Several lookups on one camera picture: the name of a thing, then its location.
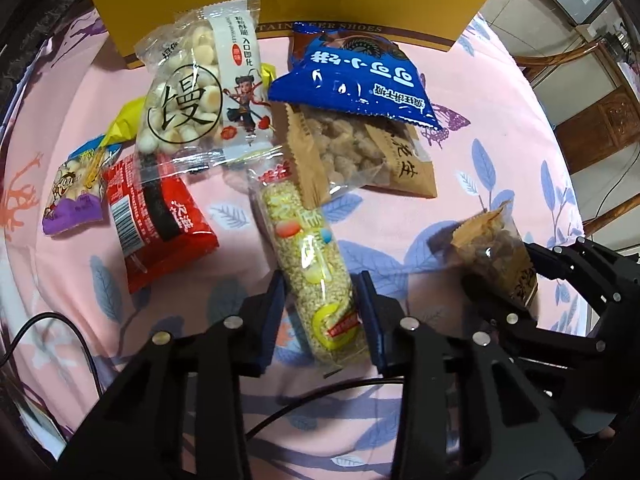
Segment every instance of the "blue leaf pattern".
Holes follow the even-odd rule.
[[[242,229],[250,224],[244,210],[234,204],[211,205],[209,215],[225,229]]]
[[[571,307],[569,308],[569,314],[566,317],[567,324],[571,323],[574,320],[574,316],[577,310],[578,310],[578,294],[575,295],[574,300],[571,302]]]
[[[546,160],[540,168],[540,183],[542,184],[542,193],[545,196],[546,206],[549,211],[553,211],[556,207],[556,194],[554,193],[554,183],[551,180],[551,173],[549,173],[549,166]]]
[[[452,232],[458,222],[445,220],[437,222],[422,231],[404,256],[407,272],[426,272],[445,267],[445,253],[450,247]]]
[[[494,164],[478,139],[474,139],[471,145],[471,157],[473,158],[474,167],[476,168],[480,182],[482,182],[482,185],[487,191],[493,190],[495,187]]]
[[[355,455],[334,456],[331,462],[342,467],[358,467],[366,464],[363,459]]]
[[[287,415],[289,424],[300,431],[313,431],[318,428],[318,420],[305,415]]]
[[[569,204],[576,205],[574,190],[573,190],[573,189],[571,189],[571,188],[568,188],[568,189],[566,190],[566,194],[565,194],[565,196],[564,196],[564,199],[565,199]]]
[[[184,318],[182,316],[165,317],[151,327],[149,337],[156,332],[168,332],[175,338],[182,337],[184,335]]]
[[[355,193],[347,193],[324,204],[322,206],[322,212],[327,221],[336,223],[347,218],[361,203],[361,196]]]
[[[391,412],[377,420],[373,426],[365,431],[354,446],[354,451],[376,449],[391,442],[398,435],[399,412]]]
[[[209,325],[237,314],[246,298],[246,291],[237,278],[227,278],[217,282],[211,289],[207,301],[207,320]]]
[[[116,323],[122,323],[122,295],[111,271],[98,256],[90,259],[91,274],[94,281],[95,300],[106,317]]]
[[[467,194],[471,196],[478,196],[478,186],[476,186],[476,183],[468,174],[464,171],[459,171],[456,173],[456,177],[458,178],[460,186]]]
[[[486,30],[486,28],[484,27],[484,24],[482,23],[482,20],[479,19],[478,16],[476,16],[472,21],[471,21],[472,27],[478,31],[478,33],[485,38],[487,41],[491,41],[491,36],[489,35],[489,31]]]
[[[571,301],[571,294],[569,293],[569,288],[565,283],[559,283],[558,289],[560,290],[560,300],[563,303],[569,303]]]
[[[376,290],[383,296],[406,298],[409,278],[404,265],[386,253],[354,242],[338,242],[340,252],[352,274],[368,270]]]
[[[562,234],[560,228],[556,229],[556,240],[558,240],[559,244],[564,244],[566,242],[566,238]]]
[[[507,214],[511,215],[513,213],[513,202],[515,197],[516,194],[511,189],[503,189],[492,200],[491,209],[498,209],[503,202],[509,201],[509,203],[505,207],[505,210],[507,211]]]
[[[137,290],[131,295],[131,301],[133,302],[133,308],[136,312],[139,312],[145,308],[151,300],[151,286],[147,285]]]
[[[469,54],[470,56],[476,55],[476,50],[474,49],[474,46],[471,44],[471,42],[467,38],[465,38],[464,36],[460,36],[458,38],[458,43],[462,46],[462,48],[466,50],[467,54]]]
[[[566,328],[566,318],[567,318],[567,314],[566,314],[566,312],[563,312],[562,316],[560,317],[560,323],[558,325],[558,332],[564,332],[564,329]]]

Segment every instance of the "red label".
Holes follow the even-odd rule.
[[[287,160],[283,164],[278,164],[272,170],[265,171],[258,177],[258,180],[263,184],[270,184],[271,182],[277,182],[283,178],[287,178],[288,176],[291,176],[291,171],[289,168],[289,161]]]
[[[129,155],[105,172],[108,181],[106,195],[113,223],[123,250],[127,248],[125,265],[130,292],[210,253],[218,246],[215,233],[184,182],[175,176],[162,178],[160,188],[162,199],[182,234],[163,241],[146,207],[143,189],[136,183],[136,171],[133,155]]]
[[[234,43],[234,46],[231,47],[231,55],[234,57],[236,65],[242,65],[242,52],[240,51],[240,47],[237,43]]]
[[[235,126],[225,126],[220,132],[220,137],[225,140],[231,140],[238,134],[238,129]]]
[[[336,337],[337,335],[344,334],[351,330],[354,326],[358,324],[358,314],[356,312],[352,312],[351,314],[347,314],[347,316],[343,317],[334,327],[327,330],[327,334],[329,337]]]

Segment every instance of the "snack bag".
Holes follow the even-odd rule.
[[[271,148],[271,111],[255,35],[259,5],[231,0],[192,10],[136,45],[138,58],[156,72],[136,150],[169,155],[164,174]],[[142,182],[155,175],[138,166]]]
[[[535,295],[538,277],[507,204],[465,221],[453,231],[451,244],[467,266],[524,308]]]
[[[126,103],[120,109],[116,118],[111,121],[104,138],[100,142],[100,146],[108,146],[109,144],[128,142],[135,139],[144,105],[144,97],[138,97]]]
[[[308,209],[362,186],[437,196],[433,164],[410,124],[286,105],[287,147]]]
[[[155,163],[152,157],[150,164]],[[158,174],[140,186],[134,172],[134,157],[129,155],[105,174],[132,293],[218,247],[218,238],[179,176]]]
[[[340,365],[366,349],[351,277],[322,211],[302,206],[280,155],[252,171],[258,204],[314,356]]]
[[[42,231],[47,236],[104,219],[102,169],[115,160],[120,145],[100,146],[103,139],[85,143],[58,168],[42,215]]]
[[[418,71],[381,36],[293,24],[292,69],[269,99],[440,129]]]

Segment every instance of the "metal screw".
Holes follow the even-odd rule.
[[[480,346],[487,346],[491,342],[491,336],[487,332],[476,332],[471,339]]]
[[[229,316],[225,317],[225,320],[222,323],[229,330],[238,330],[242,325],[244,325],[244,320],[242,320],[240,316]]]
[[[166,345],[169,341],[171,341],[171,334],[168,332],[156,332],[151,337],[151,342],[158,346]]]
[[[413,330],[415,330],[420,326],[420,321],[415,319],[415,317],[407,316],[407,317],[403,317],[400,320],[400,326],[405,330],[412,332]]]

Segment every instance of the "brown snack pieces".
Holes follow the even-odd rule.
[[[433,163],[416,139],[413,126],[404,126],[405,135],[393,134],[388,129],[381,129],[366,124],[367,133],[376,146],[385,155],[385,165],[389,171],[389,184],[386,187],[396,191],[403,191],[425,198],[436,198],[436,179],[433,173]]]
[[[538,279],[506,205],[466,220],[454,231],[451,244],[474,272],[529,306]]]
[[[414,127],[307,106],[287,110],[287,147],[305,208],[363,186],[437,195],[433,165]]]

